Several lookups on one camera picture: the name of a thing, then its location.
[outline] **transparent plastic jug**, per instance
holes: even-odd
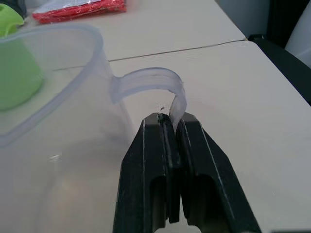
[[[178,75],[147,68],[115,77],[101,35],[73,24],[0,39],[0,72],[0,233],[112,232],[133,139],[121,99],[169,90],[176,125],[186,108]]]

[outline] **white wall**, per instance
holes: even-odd
[[[270,0],[216,0],[246,37],[266,34]]]

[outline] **green cup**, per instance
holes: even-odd
[[[43,82],[41,69],[22,41],[2,39],[23,23],[17,12],[0,4],[0,111],[28,100]]]

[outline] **white table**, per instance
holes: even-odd
[[[262,232],[311,229],[311,108],[255,44],[229,43],[111,66],[120,76],[145,67],[179,74],[187,112],[229,157]],[[172,99],[164,91],[128,97],[135,129]],[[171,232],[182,232],[176,228]]]
[[[100,30],[108,60],[245,39],[214,0],[129,0],[127,9],[74,22]]]

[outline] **red plastic bag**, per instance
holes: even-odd
[[[39,23],[55,23],[107,12],[126,12],[125,0],[53,0],[33,12]]]

